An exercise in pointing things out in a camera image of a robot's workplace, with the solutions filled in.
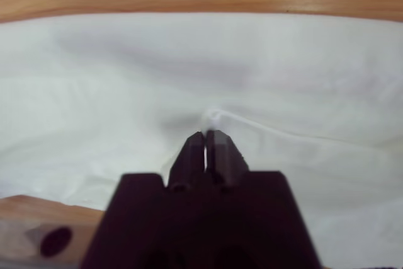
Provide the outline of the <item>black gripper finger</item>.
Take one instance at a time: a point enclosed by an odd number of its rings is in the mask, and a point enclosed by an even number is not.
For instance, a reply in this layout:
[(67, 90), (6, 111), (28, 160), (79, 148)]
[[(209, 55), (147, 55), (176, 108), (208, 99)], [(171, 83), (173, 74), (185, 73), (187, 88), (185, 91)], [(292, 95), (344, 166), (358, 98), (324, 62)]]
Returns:
[(205, 170), (204, 150), (201, 132), (186, 139), (169, 172), (168, 188), (171, 191), (185, 192), (197, 186)]
[(207, 172), (213, 182), (222, 187), (233, 187), (249, 171), (243, 155), (232, 138), (221, 130), (206, 133)]

